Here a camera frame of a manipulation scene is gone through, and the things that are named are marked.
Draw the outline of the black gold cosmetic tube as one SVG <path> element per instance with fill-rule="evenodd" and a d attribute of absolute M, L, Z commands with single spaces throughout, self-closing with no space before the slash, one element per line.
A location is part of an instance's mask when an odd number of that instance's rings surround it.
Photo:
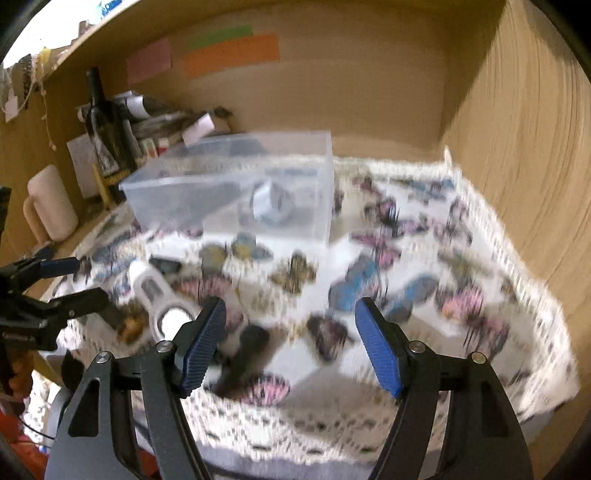
<path fill-rule="evenodd" d="M 238 388 L 247 367 L 270 342 L 270 333 L 257 325 L 246 326 L 239 337 L 238 351 L 230 359 L 228 368 L 211 387 L 212 393 L 221 398 L 228 398 Z"/>

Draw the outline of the pink ceramic mug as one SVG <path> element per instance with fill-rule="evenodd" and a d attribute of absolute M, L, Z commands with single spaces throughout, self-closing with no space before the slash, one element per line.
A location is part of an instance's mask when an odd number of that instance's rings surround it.
<path fill-rule="evenodd" d="M 61 243 L 76 230 L 78 217 L 55 165 L 48 165 L 27 183 L 25 220 L 39 244 Z"/>

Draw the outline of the yellow pencil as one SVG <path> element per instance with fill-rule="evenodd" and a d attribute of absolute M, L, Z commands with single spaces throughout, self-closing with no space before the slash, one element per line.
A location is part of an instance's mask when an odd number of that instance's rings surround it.
<path fill-rule="evenodd" d="M 100 168 L 97 162 L 94 162 L 92 164 L 92 172 L 93 178 L 97 186 L 97 190 L 102 201 L 103 208 L 105 211 L 111 211 L 116 206 L 116 204 L 114 203 L 111 197 L 108 187 L 104 183 L 104 179 L 101 175 Z"/>

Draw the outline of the butterfly lace tablecloth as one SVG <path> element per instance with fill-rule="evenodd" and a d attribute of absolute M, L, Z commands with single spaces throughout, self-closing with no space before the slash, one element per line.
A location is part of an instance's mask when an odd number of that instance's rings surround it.
<path fill-rule="evenodd" d="M 113 307 L 70 320 L 58 349 L 141 354 L 221 299 L 182 401 L 207 454 L 373 462 L 425 356 L 492 368 L 519 423 L 579 392 L 562 306 L 450 161 L 193 153 L 126 189 L 49 293 L 100 287 Z"/>

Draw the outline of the dark wine bottle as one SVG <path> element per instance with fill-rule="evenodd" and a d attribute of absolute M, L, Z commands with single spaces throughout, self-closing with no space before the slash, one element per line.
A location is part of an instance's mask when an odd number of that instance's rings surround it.
<path fill-rule="evenodd" d="M 97 67 L 86 72 L 86 81 L 90 105 L 85 122 L 100 171 L 104 178 L 129 175 L 136 169 L 136 164 L 126 142 L 120 112 L 105 96 Z"/>

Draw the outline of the clear plastic storage box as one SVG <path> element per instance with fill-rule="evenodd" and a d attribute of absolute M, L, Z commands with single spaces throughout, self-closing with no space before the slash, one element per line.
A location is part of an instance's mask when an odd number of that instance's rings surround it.
<path fill-rule="evenodd" d="M 272 180 L 294 194 L 286 224 L 242 224 L 238 204 Z M 328 243 L 335 193 L 328 131 L 254 132 L 176 145 L 123 180 L 120 189 L 140 226 L 211 234 Z"/>

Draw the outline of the pink paper note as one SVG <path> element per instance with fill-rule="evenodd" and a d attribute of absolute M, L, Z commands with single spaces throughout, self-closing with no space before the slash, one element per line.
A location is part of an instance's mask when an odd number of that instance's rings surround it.
<path fill-rule="evenodd" d="M 166 72 L 172 67 L 171 45 L 160 39 L 126 59 L 127 83 L 134 85 Z"/>

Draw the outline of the wooden shelf board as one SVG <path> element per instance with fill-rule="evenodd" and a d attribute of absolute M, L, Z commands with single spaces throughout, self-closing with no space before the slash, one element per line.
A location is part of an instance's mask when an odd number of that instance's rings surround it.
<path fill-rule="evenodd" d="M 24 58 L 40 62 L 47 74 L 109 60 L 126 67 L 129 56 L 190 24 L 199 8 L 198 1 L 50 1 L 1 55 L 1 68 Z"/>

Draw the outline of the orange paper note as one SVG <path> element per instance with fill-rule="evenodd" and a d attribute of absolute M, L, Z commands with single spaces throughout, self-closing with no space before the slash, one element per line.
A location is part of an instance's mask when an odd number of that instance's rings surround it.
<path fill-rule="evenodd" d="M 183 73 L 191 79 L 279 61 L 280 42 L 276 34 L 245 36 L 190 51 L 183 57 Z"/>

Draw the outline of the green paper note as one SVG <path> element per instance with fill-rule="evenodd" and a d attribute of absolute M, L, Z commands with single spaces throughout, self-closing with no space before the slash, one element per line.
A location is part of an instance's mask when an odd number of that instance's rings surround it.
<path fill-rule="evenodd" d="M 239 25 L 192 36 L 186 41 L 186 46 L 188 49 L 202 49 L 222 42 L 249 37 L 252 35 L 252 26 Z"/>

